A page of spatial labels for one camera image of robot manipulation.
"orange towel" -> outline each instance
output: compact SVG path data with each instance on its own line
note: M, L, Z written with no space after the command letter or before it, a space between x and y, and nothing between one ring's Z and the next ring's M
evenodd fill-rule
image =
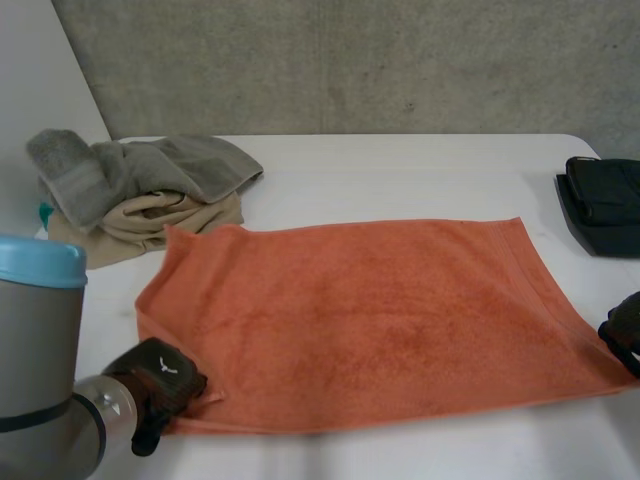
M209 376L178 433L319 432L636 384L519 219L169 231L136 302Z

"pile of towels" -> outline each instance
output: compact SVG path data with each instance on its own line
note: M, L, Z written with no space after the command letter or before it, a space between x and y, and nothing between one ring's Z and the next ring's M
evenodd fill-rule
M49 239L83 247L89 268L164 248L165 225L201 233L241 224L238 190L263 172L207 136L89 146L70 130L44 130L27 151L53 207Z

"beige towel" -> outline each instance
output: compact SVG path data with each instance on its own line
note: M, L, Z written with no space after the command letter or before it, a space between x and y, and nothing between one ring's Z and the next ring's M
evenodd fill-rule
M235 192L219 202L204 204L181 193L161 191L125 200L87 234L55 211L49 217L49 239L83 247L88 268L99 268L163 249L165 225L199 233L243 221L240 197Z

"teal cloth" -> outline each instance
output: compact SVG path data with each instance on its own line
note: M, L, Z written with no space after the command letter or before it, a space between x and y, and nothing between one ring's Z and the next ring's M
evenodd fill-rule
M38 208L38 215L40 215L40 221L46 231L49 231L49 217L52 213L53 207L51 205L44 202L40 204L40 207Z

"blue cap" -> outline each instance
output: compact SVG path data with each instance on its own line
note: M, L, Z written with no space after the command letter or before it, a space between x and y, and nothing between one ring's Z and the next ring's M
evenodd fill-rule
M74 245L0 235L0 280L50 288L87 284L87 255Z

